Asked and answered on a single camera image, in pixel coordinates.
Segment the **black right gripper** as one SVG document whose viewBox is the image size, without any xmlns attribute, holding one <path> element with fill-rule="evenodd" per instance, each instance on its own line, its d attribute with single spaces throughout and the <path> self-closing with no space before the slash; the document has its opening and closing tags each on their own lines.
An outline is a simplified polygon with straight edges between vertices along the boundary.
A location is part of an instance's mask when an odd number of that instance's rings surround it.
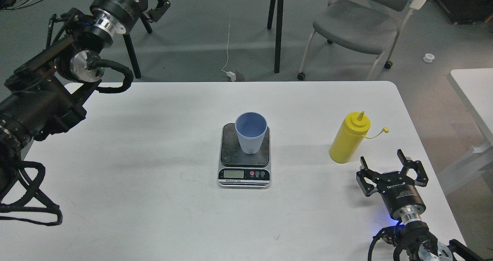
<svg viewBox="0 0 493 261">
<path fill-rule="evenodd" d="M 414 170 L 417 175 L 424 175 L 424 167 L 419 160 L 407 159 L 401 149 L 397 150 L 397 156 L 402 164 L 401 171 L 384 174 L 370 170 L 364 156 L 361 156 L 361 168 L 356 172 L 356 180 L 366 197 L 380 194 L 391 219 L 420 221 L 426 206 L 414 186 L 414 181 L 403 175 L 407 175 L 409 169 Z"/>
</svg>

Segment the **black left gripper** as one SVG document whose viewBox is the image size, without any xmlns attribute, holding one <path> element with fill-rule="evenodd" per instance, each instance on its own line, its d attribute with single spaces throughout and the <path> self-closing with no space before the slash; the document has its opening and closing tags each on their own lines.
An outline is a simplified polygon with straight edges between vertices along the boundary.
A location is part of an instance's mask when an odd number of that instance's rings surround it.
<svg viewBox="0 0 493 261">
<path fill-rule="evenodd" d="M 95 24 L 106 32 L 130 32 L 142 14 L 157 22 L 171 6 L 168 0 L 157 0 L 148 8 L 148 0 L 94 0 L 90 10 Z"/>
</svg>

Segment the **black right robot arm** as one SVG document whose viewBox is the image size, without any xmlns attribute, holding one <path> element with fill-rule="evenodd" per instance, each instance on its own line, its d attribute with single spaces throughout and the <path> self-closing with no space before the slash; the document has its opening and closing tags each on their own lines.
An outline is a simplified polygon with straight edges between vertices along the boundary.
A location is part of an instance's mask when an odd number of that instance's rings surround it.
<svg viewBox="0 0 493 261">
<path fill-rule="evenodd" d="M 364 195 L 380 193 L 387 211 L 397 221 L 394 226 L 382 228 L 372 238 L 367 259 L 379 240 L 394 247 L 393 260 L 399 261 L 401 253 L 411 261 L 455 261 L 457 257 L 465 261 L 480 261 L 482 258 L 456 239 L 445 245 L 432 234 L 428 225 L 421 219 L 426 206 L 416 187 L 425 187 L 428 176 L 421 161 L 407 159 L 401 149 L 397 156 L 402 163 L 400 171 L 379 173 L 368 168 L 361 156 L 361 167 L 356 172 L 356 180 Z"/>
</svg>

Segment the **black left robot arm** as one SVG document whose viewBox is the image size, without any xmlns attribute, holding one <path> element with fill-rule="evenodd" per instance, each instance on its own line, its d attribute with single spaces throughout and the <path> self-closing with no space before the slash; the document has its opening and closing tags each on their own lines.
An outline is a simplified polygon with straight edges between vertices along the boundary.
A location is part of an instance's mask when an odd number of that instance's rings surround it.
<svg viewBox="0 0 493 261">
<path fill-rule="evenodd" d="M 40 189 L 46 169 L 23 161 L 21 151 L 32 140 L 64 133 L 85 119 L 83 104 L 94 91 L 122 93 L 141 77 L 130 31 L 141 20 L 150 33 L 170 7 L 169 0 L 94 0 L 91 14 L 71 8 L 50 19 L 46 48 L 14 70 L 5 86 L 11 95 L 1 102 L 1 199 L 15 184 L 26 192 L 1 203 L 8 212 L 45 212 L 63 221 L 60 207 Z"/>
</svg>

